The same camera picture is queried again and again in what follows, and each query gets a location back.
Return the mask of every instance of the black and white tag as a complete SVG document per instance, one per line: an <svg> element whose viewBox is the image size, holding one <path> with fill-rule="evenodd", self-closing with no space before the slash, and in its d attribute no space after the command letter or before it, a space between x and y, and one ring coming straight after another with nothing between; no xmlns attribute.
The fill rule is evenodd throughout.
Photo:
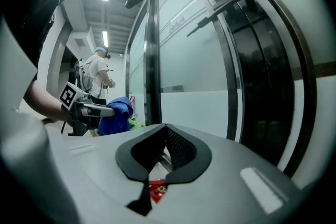
<svg viewBox="0 0 336 224"><path fill-rule="evenodd" d="M71 105L71 102L75 98L75 95L76 91L67 84L59 99L64 103L64 105L69 107Z"/></svg>

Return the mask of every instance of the cap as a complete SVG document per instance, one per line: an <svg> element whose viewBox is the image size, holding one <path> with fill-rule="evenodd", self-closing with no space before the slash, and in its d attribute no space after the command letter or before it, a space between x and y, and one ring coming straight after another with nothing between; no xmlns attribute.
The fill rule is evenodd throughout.
<svg viewBox="0 0 336 224"><path fill-rule="evenodd" d="M104 49L103 47L97 47L96 50L95 50L95 52L96 52L97 50L101 50L101 51L107 53L107 50Z"/></svg>

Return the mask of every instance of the white t-shirt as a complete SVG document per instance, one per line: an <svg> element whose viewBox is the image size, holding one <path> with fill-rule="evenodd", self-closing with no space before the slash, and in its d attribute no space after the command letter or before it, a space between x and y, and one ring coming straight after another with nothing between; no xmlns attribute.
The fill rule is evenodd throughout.
<svg viewBox="0 0 336 224"><path fill-rule="evenodd" d="M99 71L108 70L108 66L103 58L98 55L92 55L87 61L89 66L90 76L92 78L92 88L89 93L99 99L105 99L105 91L101 85L102 79L98 74Z"/></svg>

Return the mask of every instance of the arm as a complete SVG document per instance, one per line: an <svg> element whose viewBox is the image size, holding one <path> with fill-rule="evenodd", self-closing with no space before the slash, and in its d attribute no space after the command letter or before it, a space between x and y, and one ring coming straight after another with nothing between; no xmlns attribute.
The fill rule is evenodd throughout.
<svg viewBox="0 0 336 224"><path fill-rule="evenodd" d="M112 82L110 81L109 75L107 75L107 71L106 70L101 70L98 72L102 81L104 82L105 85L107 85L108 87L112 87Z"/></svg>
<svg viewBox="0 0 336 224"><path fill-rule="evenodd" d="M24 99L32 109L43 116L65 121L72 126L71 117L67 109L60 101L43 89L37 81L33 81L29 85Z"/></svg>
<svg viewBox="0 0 336 224"><path fill-rule="evenodd" d="M110 81L109 75L107 75L108 67L103 58L100 58L97 61L97 70L104 84L108 87L112 87L112 83Z"/></svg>

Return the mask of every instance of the ceiling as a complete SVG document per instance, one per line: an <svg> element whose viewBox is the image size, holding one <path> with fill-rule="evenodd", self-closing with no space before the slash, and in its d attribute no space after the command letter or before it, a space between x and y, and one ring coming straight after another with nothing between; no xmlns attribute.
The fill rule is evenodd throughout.
<svg viewBox="0 0 336 224"><path fill-rule="evenodd" d="M66 0L64 6L74 31L92 27L96 46L103 46L102 31L107 31L108 50L123 54L141 3L127 9L123 0Z"/></svg>

